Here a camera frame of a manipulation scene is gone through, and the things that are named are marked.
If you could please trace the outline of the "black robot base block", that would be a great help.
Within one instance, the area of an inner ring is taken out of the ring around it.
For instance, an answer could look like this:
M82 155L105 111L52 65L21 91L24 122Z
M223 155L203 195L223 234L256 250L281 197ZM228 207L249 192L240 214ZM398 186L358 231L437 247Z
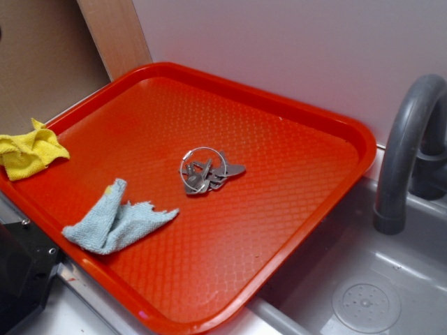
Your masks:
M1 333L45 310L61 250L29 219L1 225Z

